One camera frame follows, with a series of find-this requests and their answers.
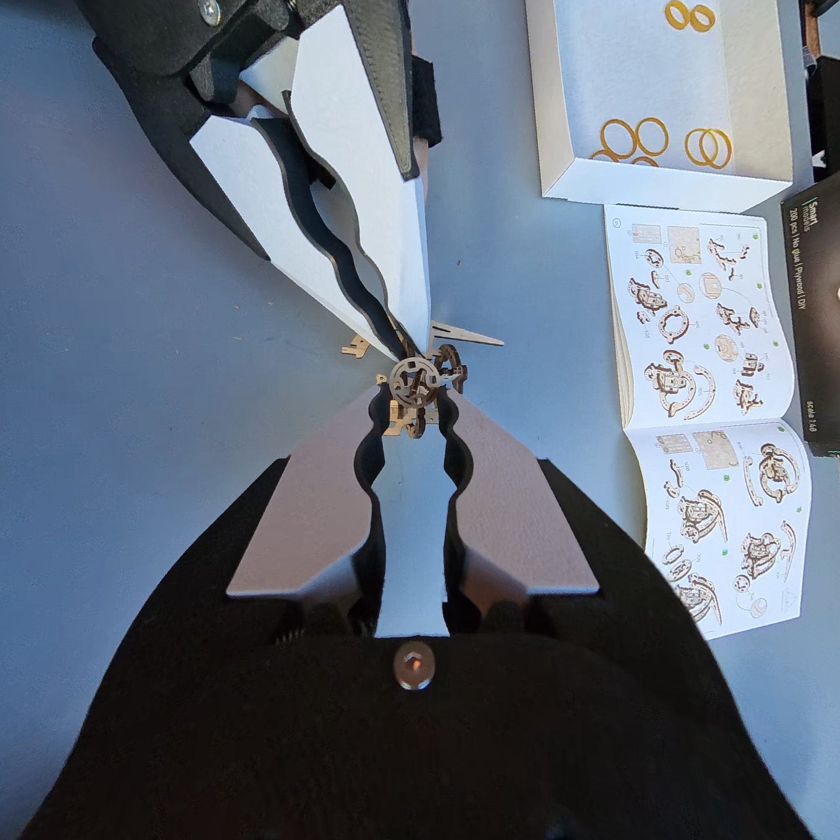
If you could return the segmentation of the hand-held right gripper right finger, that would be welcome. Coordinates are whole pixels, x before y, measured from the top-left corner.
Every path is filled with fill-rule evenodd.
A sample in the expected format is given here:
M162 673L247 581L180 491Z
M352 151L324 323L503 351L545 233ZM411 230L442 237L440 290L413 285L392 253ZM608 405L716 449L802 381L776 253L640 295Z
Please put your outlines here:
M444 542L447 624L498 602L592 594L599 584L533 452L461 394L441 391L444 470L455 484Z

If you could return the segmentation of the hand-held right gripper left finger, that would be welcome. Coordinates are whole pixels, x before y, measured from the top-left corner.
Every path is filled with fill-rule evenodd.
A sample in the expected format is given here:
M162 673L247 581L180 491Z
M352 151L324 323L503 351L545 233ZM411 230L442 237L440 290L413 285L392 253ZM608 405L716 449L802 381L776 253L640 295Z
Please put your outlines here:
M289 456L242 560L232 597L330 602L352 624L376 624L385 578L380 503L389 392L375 385Z

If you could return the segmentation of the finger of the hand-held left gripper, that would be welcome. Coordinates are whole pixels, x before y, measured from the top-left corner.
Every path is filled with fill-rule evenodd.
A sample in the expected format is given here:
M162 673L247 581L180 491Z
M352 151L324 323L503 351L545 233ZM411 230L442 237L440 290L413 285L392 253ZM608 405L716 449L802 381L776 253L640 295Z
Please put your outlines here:
M213 115L191 145L273 266L376 349L401 360L404 349L383 307L315 207L289 122Z
M413 53L406 3L290 3L290 18L282 169L291 215L328 263L318 294L395 360L422 354L433 65Z

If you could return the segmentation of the wooden model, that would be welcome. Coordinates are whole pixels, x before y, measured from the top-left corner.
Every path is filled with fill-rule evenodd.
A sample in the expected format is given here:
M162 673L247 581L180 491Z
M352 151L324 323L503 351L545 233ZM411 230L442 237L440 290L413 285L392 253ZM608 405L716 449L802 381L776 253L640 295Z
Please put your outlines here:
M410 438L419 439L427 424L438 424L438 394L446 387L462 393L467 378L468 368L451 343L433 351L430 360L413 356L397 362L388 377L378 375L377 384L388 384L392 394L390 424L384 435L400 436L406 431Z

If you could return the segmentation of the pointed wooden model part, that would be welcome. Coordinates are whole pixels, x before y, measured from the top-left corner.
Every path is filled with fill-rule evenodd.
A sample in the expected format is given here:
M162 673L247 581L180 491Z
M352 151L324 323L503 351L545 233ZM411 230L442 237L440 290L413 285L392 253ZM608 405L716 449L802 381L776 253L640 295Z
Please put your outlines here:
M468 342L485 344L493 347L504 346L504 342L500 339L491 338L481 333L468 331L462 328L457 328L452 325L441 322L431 321L429 330L428 346L431 348L435 342L442 343L452 342Z

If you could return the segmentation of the instruction booklet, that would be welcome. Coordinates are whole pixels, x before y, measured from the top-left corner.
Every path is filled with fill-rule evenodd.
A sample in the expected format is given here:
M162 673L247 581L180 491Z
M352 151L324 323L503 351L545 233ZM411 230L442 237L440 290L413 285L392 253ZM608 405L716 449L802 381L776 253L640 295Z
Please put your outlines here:
M759 217L605 205L645 550L707 639L800 615L812 479Z

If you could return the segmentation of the white cardboard box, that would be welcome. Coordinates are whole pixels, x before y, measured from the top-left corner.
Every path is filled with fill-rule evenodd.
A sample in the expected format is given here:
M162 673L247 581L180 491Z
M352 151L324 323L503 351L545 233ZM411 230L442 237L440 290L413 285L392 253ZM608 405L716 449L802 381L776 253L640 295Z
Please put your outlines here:
M543 196L741 213L793 184L776 2L526 9Z

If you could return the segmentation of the black product box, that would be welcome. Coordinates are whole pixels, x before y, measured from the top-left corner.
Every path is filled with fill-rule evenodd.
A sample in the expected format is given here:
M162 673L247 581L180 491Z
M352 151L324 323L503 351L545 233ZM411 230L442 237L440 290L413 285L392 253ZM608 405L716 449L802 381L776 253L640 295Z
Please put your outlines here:
M802 424L812 453L839 456L839 174L782 205Z

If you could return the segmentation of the group of yellow rubber bands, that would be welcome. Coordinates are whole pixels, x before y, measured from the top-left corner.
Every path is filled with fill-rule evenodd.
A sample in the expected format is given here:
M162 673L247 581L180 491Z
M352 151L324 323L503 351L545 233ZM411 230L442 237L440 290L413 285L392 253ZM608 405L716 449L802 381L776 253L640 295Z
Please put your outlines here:
M590 160L712 172L732 168L734 130L721 26L702 2L607 7L599 77L579 120Z

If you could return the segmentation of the black object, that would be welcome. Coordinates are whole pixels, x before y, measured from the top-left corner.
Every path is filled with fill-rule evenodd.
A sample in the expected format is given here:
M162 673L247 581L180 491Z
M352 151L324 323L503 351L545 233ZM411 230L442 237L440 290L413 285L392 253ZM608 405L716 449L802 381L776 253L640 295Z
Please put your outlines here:
M815 183L839 169L839 58L823 54L818 18L838 1L800 1L805 93Z

